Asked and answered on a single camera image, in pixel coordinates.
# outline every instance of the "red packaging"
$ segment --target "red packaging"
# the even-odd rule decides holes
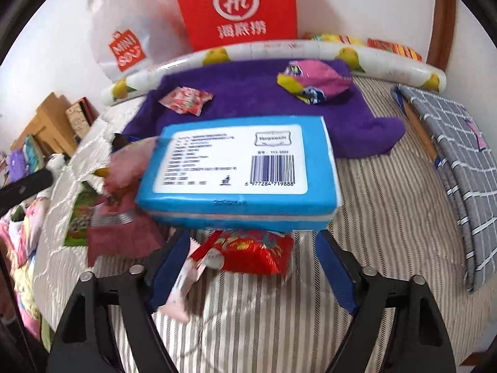
[[[296,0],[178,0],[195,51],[297,38]]]
[[[191,258],[212,269],[285,276],[292,248],[293,239],[288,234],[225,230],[212,233]]]
[[[212,94],[195,88],[177,87],[160,99],[159,102],[166,108],[181,115],[192,113],[193,115],[200,116],[202,107],[212,97]]]

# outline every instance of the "logo on label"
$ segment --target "logo on label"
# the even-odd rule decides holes
[[[231,185],[231,184],[230,184],[230,176],[228,175],[226,178],[224,178],[224,179],[221,181],[221,186],[222,186],[222,187],[223,187],[223,186],[228,187],[228,186],[230,186],[230,185]]]
[[[259,0],[212,0],[212,5],[223,18],[230,21],[242,21],[257,12]]]
[[[147,57],[142,50],[140,41],[129,29],[123,33],[116,32],[113,37],[114,41],[109,47],[116,56],[119,70],[125,71]]]
[[[291,145],[290,132],[257,132],[255,134],[255,145]]]

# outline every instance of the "pink candy wrapper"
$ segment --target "pink candy wrapper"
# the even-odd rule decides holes
[[[276,82],[306,104],[315,105],[347,91],[352,78],[342,77],[319,60],[297,60],[289,62]]]
[[[199,246],[200,245],[196,241],[190,238],[190,252],[188,253],[188,258],[181,268],[175,285],[172,287],[171,293],[167,298],[167,302],[158,308],[161,313],[184,324],[190,322],[190,314],[186,308],[186,295],[205,269],[204,265],[200,265],[197,269],[195,267],[195,261],[190,258],[190,255]]]
[[[159,102],[176,113],[192,113],[193,115],[200,116],[202,107],[212,97],[212,94],[199,91],[195,88],[177,87],[159,100]]]

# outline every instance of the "candy wrapper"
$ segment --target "candy wrapper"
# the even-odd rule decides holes
[[[212,94],[199,91],[195,88],[177,87],[159,100],[159,102],[176,113],[192,113],[193,115],[200,116],[202,107],[212,97]]]
[[[215,231],[191,258],[207,268],[245,274],[286,275],[293,239],[272,231]]]
[[[191,255],[199,247],[199,244],[190,238],[190,252],[188,255]],[[205,265],[198,265],[197,268],[195,261],[188,257],[181,268],[175,285],[172,287],[167,302],[159,307],[158,310],[177,321],[188,324],[190,314],[186,307],[186,295],[192,285],[200,278],[204,269]]]
[[[342,77],[319,60],[291,61],[276,81],[308,105],[322,104],[347,91],[352,84],[352,78]]]

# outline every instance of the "barcode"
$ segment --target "barcode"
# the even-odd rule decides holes
[[[253,155],[250,182],[292,182],[295,183],[293,156]]]

